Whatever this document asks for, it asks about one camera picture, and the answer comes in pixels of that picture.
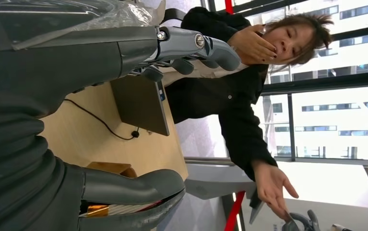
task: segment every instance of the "black cable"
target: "black cable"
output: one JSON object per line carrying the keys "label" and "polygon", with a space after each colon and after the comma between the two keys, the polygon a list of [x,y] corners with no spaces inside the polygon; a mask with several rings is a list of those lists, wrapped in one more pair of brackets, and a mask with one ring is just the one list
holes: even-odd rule
{"label": "black cable", "polygon": [[80,106],[79,104],[75,103],[74,101],[70,100],[70,99],[64,99],[64,101],[68,101],[68,102],[71,102],[73,103],[76,107],[80,108],[82,111],[90,114],[91,116],[93,116],[94,118],[96,118],[97,120],[99,120],[102,124],[104,124],[107,128],[107,130],[109,130],[113,135],[115,135],[116,137],[122,139],[122,140],[125,140],[125,141],[130,141],[130,140],[133,140],[134,138],[138,138],[139,137],[139,127],[137,127],[137,130],[131,132],[131,137],[130,138],[124,138],[124,137],[121,137],[119,136],[118,134],[114,133],[112,131],[112,129],[110,129],[109,125],[107,125],[107,123],[105,123],[101,118],[97,117],[95,114],[93,114],[92,112],[86,110],[85,108],[83,108],[82,106]]}

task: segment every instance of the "white shirt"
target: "white shirt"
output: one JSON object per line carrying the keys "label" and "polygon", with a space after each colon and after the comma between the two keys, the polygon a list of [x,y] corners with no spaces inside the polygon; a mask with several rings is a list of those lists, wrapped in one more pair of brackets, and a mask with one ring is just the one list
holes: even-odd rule
{"label": "white shirt", "polygon": [[180,73],[178,73],[174,68],[172,67],[161,67],[160,70],[164,73],[164,77],[162,79],[163,85],[166,87],[170,85],[171,83],[185,77],[189,78],[221,78],[229,74],[236,73],[238,71],[241,71],[248,66],[244,64],[240,64],[239,67],[235,71],[225,71],[221,67],[212,69],[207,66],[205,66],[200,60],[190,61],[194,65],[194,71],[185,76]]}

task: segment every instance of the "woman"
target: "woman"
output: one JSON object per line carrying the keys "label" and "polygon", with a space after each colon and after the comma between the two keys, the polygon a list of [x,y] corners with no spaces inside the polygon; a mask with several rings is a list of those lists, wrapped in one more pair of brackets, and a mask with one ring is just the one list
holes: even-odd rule
{"label": "woman", "polygon": [[[196,78],[174,76],[166,87],[175,123],[219,116],[231,160],[256,181],[259,197],[284,220],[288,215],[283,187],[293,197],[298,195],[268,152],[259,119],[250,104],[255,104],[262,92],[269,64],[304,64],[315,49],[328,47],[331,38],[325,29],[327,24],[333,24],[329,16],[292,15],[264,25],[266,33],[262,35],[256,31],[263,26],[250,26],[241,15],[193,8],[181,27],[227,42],[238,53],[242,65],[227,73],[211,69],[208,73],[196,65],[200,68]],[[170,73],[165,75],[167,81],[169,76]]]}

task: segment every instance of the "hair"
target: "hair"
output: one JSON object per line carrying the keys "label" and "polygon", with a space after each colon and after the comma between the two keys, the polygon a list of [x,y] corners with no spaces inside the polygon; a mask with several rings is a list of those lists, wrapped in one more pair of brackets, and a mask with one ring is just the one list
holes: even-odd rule
{"label": "hair", "polygon": [[309,43],[299,52],[296,59],[290,61],[287,65],[305,64],[311,60],[315,55],[315,49],[323,47],[329,48],[332,42],[330,30],[326,25],[333,25],[330,15],[312,15],[307,13],[300,13],[289,15],[281,20],[267,23],[267,32],[275,30],[284,26],[305,24],[314,29],[314,34]]}

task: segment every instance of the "woman's left hand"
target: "woman's left hand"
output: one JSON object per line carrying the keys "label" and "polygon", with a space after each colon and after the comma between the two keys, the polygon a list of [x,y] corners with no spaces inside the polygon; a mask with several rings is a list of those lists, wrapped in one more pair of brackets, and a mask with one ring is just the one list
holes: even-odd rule
{"label": "woman's left hand", "polygon": [[262,161],[252,163],[255,172],[255,181],[258,188],[258,197],[268,204],[272,211],[281,219],[289,221],[288,209],[283,198],[283,187],[294,198],[299,198],[296,190],[285,173],[276,166]]}

